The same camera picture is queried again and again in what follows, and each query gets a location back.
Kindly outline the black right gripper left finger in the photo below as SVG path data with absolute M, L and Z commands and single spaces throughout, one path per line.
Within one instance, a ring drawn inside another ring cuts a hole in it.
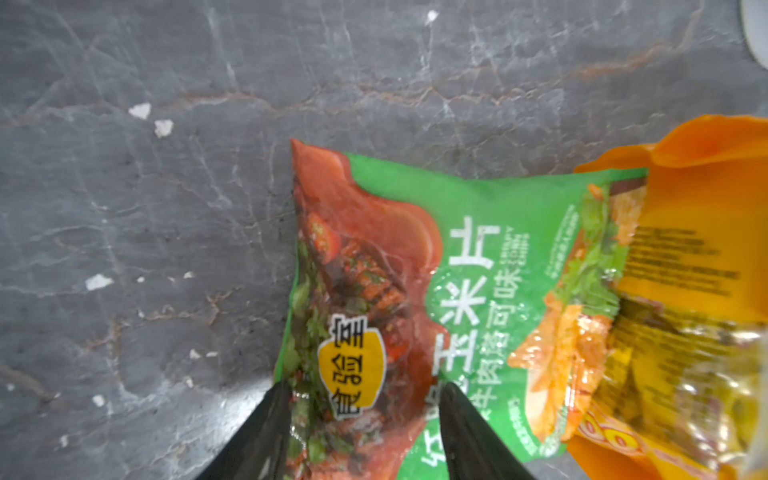
M 282 380 L 270 388 L 197 480 L 282 479 L 290 439 L 290 385 Z

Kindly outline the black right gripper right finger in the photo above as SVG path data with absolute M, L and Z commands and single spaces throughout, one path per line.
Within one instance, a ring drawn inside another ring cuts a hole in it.
M 439 396 L 439 420 L 450 480 L 533 480 L 460 388 Z

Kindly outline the green corn chip bag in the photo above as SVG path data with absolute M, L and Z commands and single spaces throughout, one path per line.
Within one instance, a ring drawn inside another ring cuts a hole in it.
M 455 384 L 522 462 L 603 375 L 643 168 L 469 180 L 293 141 L 288 479 L 444 479 Z

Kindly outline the large yellow snack bag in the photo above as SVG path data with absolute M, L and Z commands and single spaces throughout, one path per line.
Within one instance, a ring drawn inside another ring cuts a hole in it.
M 767 123 L 708 115 L 582 172 L 644 168 L 605 377 L 568 450 L 592 479 L 767 475 Z

